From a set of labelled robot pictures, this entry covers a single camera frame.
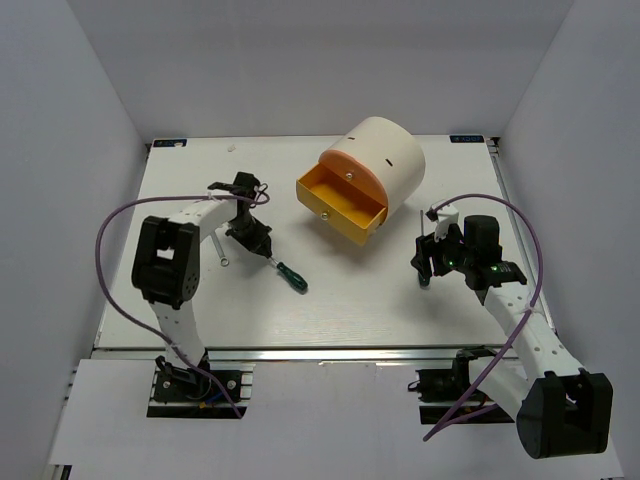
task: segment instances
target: black label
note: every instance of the black label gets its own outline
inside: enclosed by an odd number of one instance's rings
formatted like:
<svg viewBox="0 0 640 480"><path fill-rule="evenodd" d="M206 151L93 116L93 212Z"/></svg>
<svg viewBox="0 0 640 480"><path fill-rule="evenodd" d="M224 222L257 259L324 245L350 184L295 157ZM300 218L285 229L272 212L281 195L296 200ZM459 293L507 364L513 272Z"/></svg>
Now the black label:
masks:
<svg viewBox="0 0 640 480"><path fill-rule="evenodd" d="M187 139L186 138L171 138L167 140L154 140L153 148L162 148L162 147L186 147Z"/></svg>
<svg viewBox="0 0 640 480"><path fill-rule="evenodd" d="M484 143L482 135L449 135L451 143Z"/></svg>

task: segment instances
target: white panel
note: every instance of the white panel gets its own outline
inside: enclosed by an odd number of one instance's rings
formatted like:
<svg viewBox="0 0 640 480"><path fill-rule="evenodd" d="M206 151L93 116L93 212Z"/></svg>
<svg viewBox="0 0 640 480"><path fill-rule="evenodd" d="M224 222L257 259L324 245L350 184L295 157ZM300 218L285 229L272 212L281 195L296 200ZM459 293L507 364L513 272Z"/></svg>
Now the white panel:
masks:
<svg viewBox="0 0 640 480"><path fill-rule="evenodd" d="M571 0L70 0L145 140L500 134Z"/></svg>
<svg viewBox="0 0 640 480"><path fill-rule="evenodd" d="M103 299L93 240L134 195L144 149L63 0L0 13L0 471L40 478ZM109 277L127 221L109 235Z"/></svg>
<svg viewBox="0 0 640 480"><path fill-rule="evenodd" d="M640 478L640 3L578 1L503 139L538 228L562 341L614 387L612 434Z"/></svg>
<svg viewBox="0 0 640 480"><path fill-rule="evenodd" d="M184 480L598 480L620 475L615 450L533 460L513 424L452 427L429 443L415 367L262 364L235 420L147 419L153 363L80 364L51 461L71 478Z"/></svg>
<svg viewBox="0 0 640 480"><path fill-rule="evenodd" d="M186 147L154 148L141 197L204 193L214 181L231 182L241 171L267 182L271 203L256 218L273 227L274 255L309 282L306 295L293 291L262 257L220 235L231 264L222 268L212 242L201 248L201 282L193 299L205 346L422 346L498 344L504 334L464 284L462 274L418 286L409 264L420 235L420 209L468 192L500 195L486 145L452 144L446 136L417 137L427 173L409 197L371 238L358 247L298 203L296 179L316 164L335 137L189 139ZM169 216L184 202L141 205L135 210L114 296L138 318L156 319L131 268L148 215ZM459 202L460 218L485 213L501 225L504 257L522 265L506 209L486 200ZM427 232L433 224L425 222ZM162 342L106 310L100 347L160 347Z"/></svg>

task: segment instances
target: gray wall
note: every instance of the gray wall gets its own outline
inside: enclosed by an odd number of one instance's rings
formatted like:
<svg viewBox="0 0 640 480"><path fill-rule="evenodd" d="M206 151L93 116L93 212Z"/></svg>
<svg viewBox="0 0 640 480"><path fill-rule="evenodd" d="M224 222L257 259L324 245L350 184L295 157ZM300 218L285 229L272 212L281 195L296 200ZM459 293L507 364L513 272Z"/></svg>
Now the gray wall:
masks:
<svg viewBox="0 0 640 480"><path fill-rule="evenodd" d="M560 336L614 385L613 436L640 478L640 3L578 0L502 140L537 226Z"/></svg>
<svg viewBox="0 0 640 480"><path fill-rule="evenodd" d="M0 477L22 480L40 477L90 352L103 305L93 240L134 195L144 150L63 0L2 3L0 72Z"/></svg>
<svg viewBox="0 0 640 480"><path fill-rule="evenodd" d="M143 138L501 134L571 0L69 0Z"/></svg>

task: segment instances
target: wall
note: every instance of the wall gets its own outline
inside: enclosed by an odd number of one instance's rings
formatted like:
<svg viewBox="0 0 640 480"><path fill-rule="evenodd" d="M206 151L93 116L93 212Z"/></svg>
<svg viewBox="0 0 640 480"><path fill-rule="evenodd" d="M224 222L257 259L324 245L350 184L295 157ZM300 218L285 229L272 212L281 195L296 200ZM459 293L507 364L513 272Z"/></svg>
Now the wall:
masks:
<svg viewBox="0 0 640 480"><path fill-rule="evenodd" d="M545 252L561 338L614 385L613 437L640 478L640 3L578 0L502 139Z"/></svg>
<svg viewBox="0 0 640 480"><path fill-rule="evenodd" d="M501 134L571 0L69 0L145 141Z"/></svg>
<svg viewBox="0 0 640 480"><path fill-rule="evenodd" d="M0 72L0 476L22 480L40 478L91 350L103 305L93 240L134 196L144 148L63 0L3 2Z"/></svg>

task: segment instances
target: purple cable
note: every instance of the purple cable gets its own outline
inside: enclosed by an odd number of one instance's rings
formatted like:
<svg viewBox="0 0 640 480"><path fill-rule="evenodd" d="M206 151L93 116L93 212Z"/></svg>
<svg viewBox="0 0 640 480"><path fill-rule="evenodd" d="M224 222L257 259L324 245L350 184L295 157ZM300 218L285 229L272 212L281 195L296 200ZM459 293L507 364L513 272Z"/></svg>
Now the purple cable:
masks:
<svg viewBox="0 0 640 480"><path fill-rule="evenodd" d="M520 322L518 323L516 328L513 330L513 332L511 332L511 335L509 335L509 337L507 338L507 341L505 342L505 344L502 346L502 348L496 354L496 356L493 357L491 362L489 362L489 364L486 366L486 368L480 373L480 375L478 375L478 378L476 378L475 382L473 382L469 386L469 388L467 388L467 390L456 401L456 403L454 403L451 406L451 408L449 408L449 410L447 410L447 413L445 413L442 416L442 418L440 420L438 420L438 422L433 426L433 428L429 431L429 433L427 433L423 437L422 440L424 442L429 441L429 439L431 439L431 437L433 437L440 430L442 430L442 429L444 429L444 428L446 428L446 427L448 427L450 425L454 425L456 423L460 423L460 422L464 422L465 420L468 420L469 418L471 418L470 415L473 415L474 417L476 417L476 416L482 415L483 413L486 413L486 412L490 411L490 409L492 409L493 406L492 407L485 407L485 408L483 408L481 410L478 410L477 412L470 413L469 415L463 415L461 417L457 417L457 418L454 418L453 420L450 420L451 417L460 409L462 404L464 402L466 402L469 399L469 397L471 397L473 392L476 391L476 389L483 382L483 380L485 378L487 378L487 375L489 375L489 372L491 372L491 370L493 370L493 368L498 364L498 362L502 359L502 357L504 357L505 354L507 353L507 351L511 348L511 346L513 345L513 342L515 341L516 337L520 334L522 329L527 324L527 320L529 320L529 317L531 316L532 309L535 306L536 302L538 301L538 297L540 296L540 290L542 289L543 263L542 263L542 249L540 247L540 241L538 240L538 236L536 235L536 232L535 232L535 230L533 228L533 225L531 225L531 222L529 221L529 219L525 216L525 214L518 207L516 207L515 205L513 205L510 202L507 202L506 200L504 200L502 198L494 197L493 195L486 195L484 193L468 193L468 194L465 194L465 195L459 195L457 197L453 197L452 199L447 200L446 202L443 202L440 205L438 205L437 207L433 208L432 211L433 212L437 212L438 210L442 209L443 207L445 207L445 206L447 206L447 205L449 205L449 204L451 204L453 202L457 202L458 200L463 200L465 198L484 198L484 199L487 199L487 200L493 200L495 202L498 202L498 203L501 203L501 204L507 206L508 208L510 208L511 210L513 210L515 213L518 214L518 216L522 219L524 224L529 229L529 233L531 234L531 238L533 239L533 244L534 244L535 249L536 249L536 255L538 257L538 280L536 281L536 286L535 286L535 289L533 291L533 295L531 296L531 301L529 302L529 308L527 309L527 311L522 316L522 319L520 320Z"/></svg>
<svg viewBox="0 0 640 480"><path fill-rule="evenodd" d="M104 272L102 270L102 260L101 260L102 259L102 237L104 237L104 232L107 229L107 226L109 225L109 223L111 223L111 221L118 214L122 213L123 211L125 211L128 208L134 207L136 205L141 205L143 203L170 202L170 201L175 201L175 200L211 200L211 199L216 199L216 200L240 200L240 201L243 201L243 202L251 203L252 205L264 205L265 203L267 203L269 201L269 197L264 192L262 192L262 195L265 196L265 200L260 200L260 197L256 198L255 200L252 200L250 198L239 197L237 195L215 195L215 196L212 196L212 197L209 197L207 195L184 195L184 196L174 196L174 197L139 198L138 200L134 200L132 202L125 203L124 205L119 206L113 212L111 212L107 216L107 218L104 219L104 222L102 222L102 225L100 225L100 229L98 230L98 236L96 237L96 246L95 246L96 274L98 275L98 283L100 284L100 289L102 290L102 293L104 293L104 296L107 299L107 302L109 302L111 304L111 306L120 315L122 315L124 318L126 318L127 320L132 322L134 325L137 325L140 328L144 328L145 330L147 330L147 331L153 333L154 335L157 335L158 337L160 337L167 345L169 345L173 349L175 354L178 356L178 358L180 360L182 360L182 362L185 365L187 365L192 370L198 372L200 375L203 375L204 377L210 379L213 383L215 383L216 386L218 387L218 389L222 392L224 397L227 399L227 402L229 402L229 405L231 405L231 408L233 409L233 412L236 414L236 416L238 418L242 418L242 414L240 413L240 410L238 410L238 407L236 406L234 401L231 399L231 396L227 392L227 389L224 388L224 386L222 385L220 380L218 380L213 374L211 374L211 373L207 372L206 370L203 370L202 368L200 368L200 367L194 365L193 363L191 363L189 361L189 359L186 357L186 355L184 353L182 353L182 351L180 351L180 349L175 345L175 343L173 342L171 337L169 337L168 335L165 335L160 330L157 330L157 329L155 329L153 327L150 327L146 323L138 320L137 318L135 318L134 316L132 316L131 314L126 312L120 305L118 305L118 303L115 301L113 296L111 296L111 292L109 291L109 287L107 286L107 282L104 279Z"/></svg>

